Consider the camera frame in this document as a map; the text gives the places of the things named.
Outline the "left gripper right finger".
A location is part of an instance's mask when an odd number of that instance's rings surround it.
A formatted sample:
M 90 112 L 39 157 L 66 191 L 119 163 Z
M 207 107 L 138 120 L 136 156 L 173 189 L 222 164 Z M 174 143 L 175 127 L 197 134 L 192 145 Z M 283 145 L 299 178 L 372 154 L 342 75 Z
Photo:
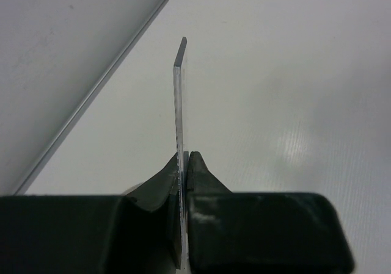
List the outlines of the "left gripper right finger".
M 192 273 L 352 273 L 337 211 L 311 192 L 232 192 L 202 155 L 188 162 Z

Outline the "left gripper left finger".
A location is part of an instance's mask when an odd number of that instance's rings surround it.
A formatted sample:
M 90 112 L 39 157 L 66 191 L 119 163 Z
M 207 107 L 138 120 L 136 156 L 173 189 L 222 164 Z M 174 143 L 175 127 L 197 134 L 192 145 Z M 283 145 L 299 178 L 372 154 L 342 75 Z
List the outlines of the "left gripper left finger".
M 177 158 L 127 194 L 1 198 L 2 273 L 175 273 Z

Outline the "clear plastic ruler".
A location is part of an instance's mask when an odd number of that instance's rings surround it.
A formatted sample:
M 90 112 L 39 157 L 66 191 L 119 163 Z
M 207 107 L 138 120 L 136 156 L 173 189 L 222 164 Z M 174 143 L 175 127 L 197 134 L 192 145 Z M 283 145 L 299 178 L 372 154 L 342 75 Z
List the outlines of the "clear plastic ruler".
M 186 37 L 181 39 L 173 65 L 175 140 L 177 148 L 177 171 L 179 193 L 179 218 L 181 237 L 181 273 L 188 273 L 188 238 L 186 232 L 186 181 L 189 162 L 189 150 L 186 146 Z

